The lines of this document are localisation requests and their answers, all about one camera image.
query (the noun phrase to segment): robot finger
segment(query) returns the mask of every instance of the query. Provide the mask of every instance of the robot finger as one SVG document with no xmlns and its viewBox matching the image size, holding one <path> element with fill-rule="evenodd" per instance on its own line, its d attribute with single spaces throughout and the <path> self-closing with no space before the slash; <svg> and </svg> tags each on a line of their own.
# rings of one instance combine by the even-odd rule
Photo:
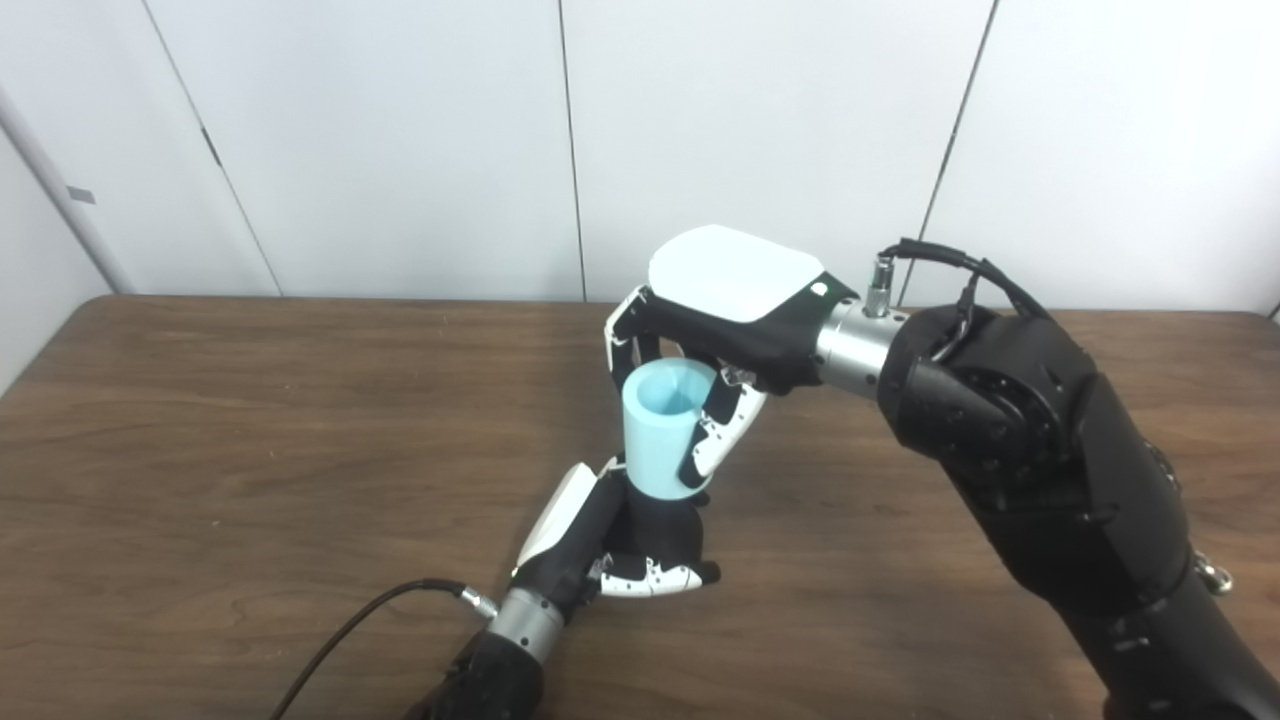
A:
<svg viewBox="0 0 1280 720">
<path fill-rule="evenodd" d="M 760 414 L 767 393 L 751 386 L 754 379 L 750 373 L 728 365 L 716 375 L 694 428 L 689 455 L 680 465 L 680 480 L 686 487 L 703 487 Z"/>
<path fill-rule="evenodd" d="M 609 569 L 600 577 L 600 594 L 607 597 L 654 597 L 698 589 L 721 578 L 719 565 L 704 560 L 663 568 L 640 555 L 609 556 Z"/>
</svg>

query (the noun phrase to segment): cable connector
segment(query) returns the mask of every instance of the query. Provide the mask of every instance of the cable connector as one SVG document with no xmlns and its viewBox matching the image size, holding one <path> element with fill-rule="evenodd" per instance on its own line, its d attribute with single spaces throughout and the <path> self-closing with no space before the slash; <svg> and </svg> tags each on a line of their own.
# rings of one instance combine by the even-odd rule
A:
<svg viewBox="0 0 1280 720">
<path fill-rule="evenodd" d="M 493 598 L 483 594 L 471 585 L 462 588 L 458 600 L 470 605 L 476 611 L 476 615 L 480 615 L 485 620 L 493 620 L 498 616 L 498 611 L 502 610 Z"/>
<path fill-rule="evenodd" d="M 888 305 L 893 293 L 893 256 L 879 254 L 876 256 L 876 269 L 872 272 L 872 284 L 867 288 L 867 302 L 863 304 L 863 315 L 868 318 L 883 318 L 888 315 Z"/>
</svg>

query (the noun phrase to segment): metal clip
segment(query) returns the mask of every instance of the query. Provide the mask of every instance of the metal clip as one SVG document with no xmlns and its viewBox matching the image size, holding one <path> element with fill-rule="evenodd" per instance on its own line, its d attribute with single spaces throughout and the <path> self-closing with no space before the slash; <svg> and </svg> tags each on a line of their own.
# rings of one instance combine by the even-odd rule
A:
<svg viewBox="0 0 1280 720">
<path fill-rule="evenodd" d="M 1192 561 L 1192 568 L 1196 574 L 1199 575 L 1204 587 L 1208 588 L 1210 594 L 1224 596 L 1231 592 L 1235 587 L 1235 579 L 1231 578 L 1231 573 L 1221 565 L 1213 565 L 1213 562 L 1201 551 L 1194 551 L 1196 557 Z"/>
</svg>

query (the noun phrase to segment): robotic hand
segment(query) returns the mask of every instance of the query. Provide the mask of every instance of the robotic hand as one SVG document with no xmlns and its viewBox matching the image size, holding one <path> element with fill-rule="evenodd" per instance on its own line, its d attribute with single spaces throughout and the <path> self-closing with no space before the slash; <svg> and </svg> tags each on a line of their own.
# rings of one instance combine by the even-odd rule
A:
<svg viewBox="0 0 1280 720">
<path fill-rule="evenodd" d="M 890 307 L 896 259 L 973 273 L 954 305 Z M 974 302 L 979 279 L 1016 314 Z M 609 318 L 618 387 L 658 340 L 719 370 L 680 473 L 699 487 L 764 393 L 832 384 L 874 400 L 897 441 L 942 466 L 1005 566 L 1062 618 L 1106 684 L 1107 719 L 1280 720 L 1280 687 L 1212 594 L 1231 577 L 1197 552 L 1172 468 L 1106 375 L 987 260 L 904 241 L 865 299 L 813 256 L 721 227 L 654 255 Z"/>
<path fill-rule="evenodd" d="M 704 498 L 637 492 L 622 456 L 599 474 L 575 465 L 525 539 L 502 605 L 463 591 L 489 624 L 406 720 L 525 720 L 543 696 L 543 662 L 573 614 L 599 594 L 652 597 L 719 579 L 701 560 Z"/>
</svg>

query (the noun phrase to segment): wooden table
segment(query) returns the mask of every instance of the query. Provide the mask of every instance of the wooden table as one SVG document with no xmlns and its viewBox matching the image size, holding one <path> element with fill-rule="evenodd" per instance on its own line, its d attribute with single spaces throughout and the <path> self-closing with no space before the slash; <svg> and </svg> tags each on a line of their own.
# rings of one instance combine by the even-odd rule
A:
<svg viewBox="0 0 1280 720">
<path fill-rule="evenodd" d="M 0 712 L 264 717 L 374 594 L 499 591 L 621 447 L 600 305 L 108 297 L 0 401 Z M 1280 673 L 1280 329 L 1062 313 L 1172 456 Z M 582 611 L 544 717 L 1097 717 L 1102 689 L 868 402 L 772 400 L 704 512 L 724 580 Z M 398 717 L 477 618 L 398 600 L 292 717 Z"/>
</svg>

